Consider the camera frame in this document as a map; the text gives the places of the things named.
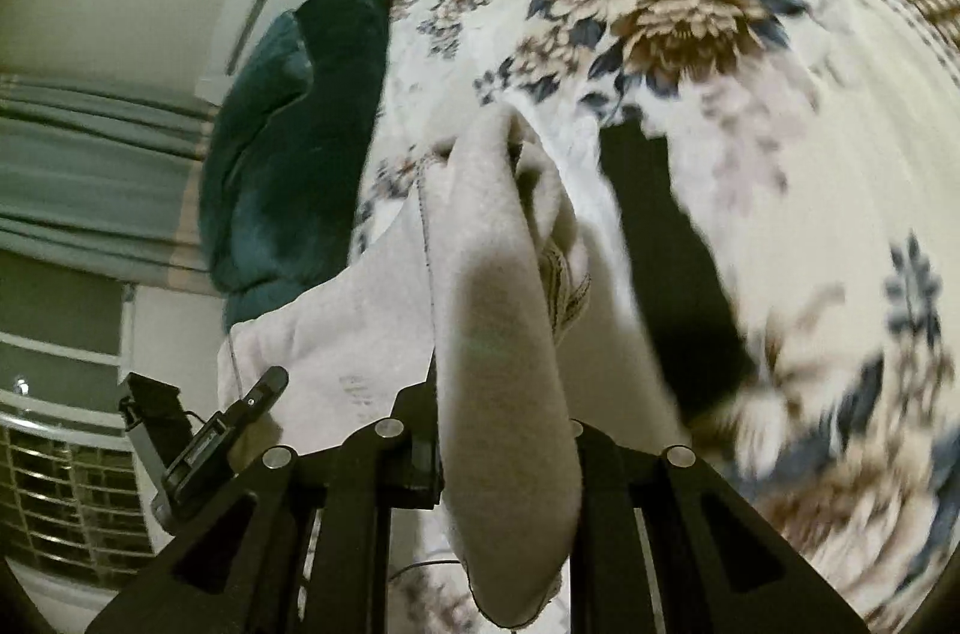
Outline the beige garment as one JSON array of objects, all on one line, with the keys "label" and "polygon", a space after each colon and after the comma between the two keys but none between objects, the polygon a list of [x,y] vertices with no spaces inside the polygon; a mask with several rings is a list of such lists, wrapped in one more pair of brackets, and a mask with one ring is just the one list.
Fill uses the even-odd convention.
[{"label": "beige garment", "polygon": [[631,448],[685,439],[631,291],[612,190],[496,107],[421,163],[377,241],[333,280],[229,330],[218,393],[290,384],[231,460],[345,441],[404,387],[438,384],[444,486],[402,512],[395,632],[563,632],[581,502],[573,427]]}]

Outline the white lattice basket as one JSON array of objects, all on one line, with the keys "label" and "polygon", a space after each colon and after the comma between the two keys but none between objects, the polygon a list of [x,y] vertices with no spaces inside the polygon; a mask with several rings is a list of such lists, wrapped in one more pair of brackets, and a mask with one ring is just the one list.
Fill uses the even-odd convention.
[{"label": "white lattice basket", "polygon": [[149,563],[153,546],[121,419],[3,393],[2,553],[109,590]]}]

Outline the black garment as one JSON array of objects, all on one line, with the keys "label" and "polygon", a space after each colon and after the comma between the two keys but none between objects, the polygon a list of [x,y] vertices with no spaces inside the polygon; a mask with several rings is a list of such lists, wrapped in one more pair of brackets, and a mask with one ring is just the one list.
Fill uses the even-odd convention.
[{"label": "black garment", "polygon": [[692,423],[736,391],[750,359],[713,257],[672,193],[667,140],[631,120],[604,128],[599,143],[636,301],[680,418]]}]

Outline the dark green plush blanket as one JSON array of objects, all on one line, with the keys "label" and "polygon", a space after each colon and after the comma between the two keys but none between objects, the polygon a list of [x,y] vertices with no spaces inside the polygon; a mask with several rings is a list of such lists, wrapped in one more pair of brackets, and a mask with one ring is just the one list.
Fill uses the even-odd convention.
[{"label": "dark green plush blanket", "polygon": [[227,327],[347,266],[390,9],[391,0],[306,0],[281,13],[218,110],[199,231]]}]

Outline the green striped curtain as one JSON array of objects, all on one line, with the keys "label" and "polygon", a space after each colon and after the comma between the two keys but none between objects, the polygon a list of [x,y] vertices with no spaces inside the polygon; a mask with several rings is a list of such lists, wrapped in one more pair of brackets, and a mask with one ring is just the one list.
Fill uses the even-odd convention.
[{"label": "green striped curtain", "polygon": [[106,81],[2,76],[2,249],[210,294],[199,185],[217,109]]}]

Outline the floral bed blanket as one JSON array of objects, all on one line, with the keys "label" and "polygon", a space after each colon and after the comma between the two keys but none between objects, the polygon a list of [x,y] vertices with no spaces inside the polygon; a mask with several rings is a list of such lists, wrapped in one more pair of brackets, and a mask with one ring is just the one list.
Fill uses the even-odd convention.
[{"label": "floral bed blanket", "polygon": [[750,359],[685,437],[872,631],[907,631],[958,545],[958,0],[392,0],[391,23],[353,250],[487,107],[594,166],[624,244],[599,136],[665,138]]}]

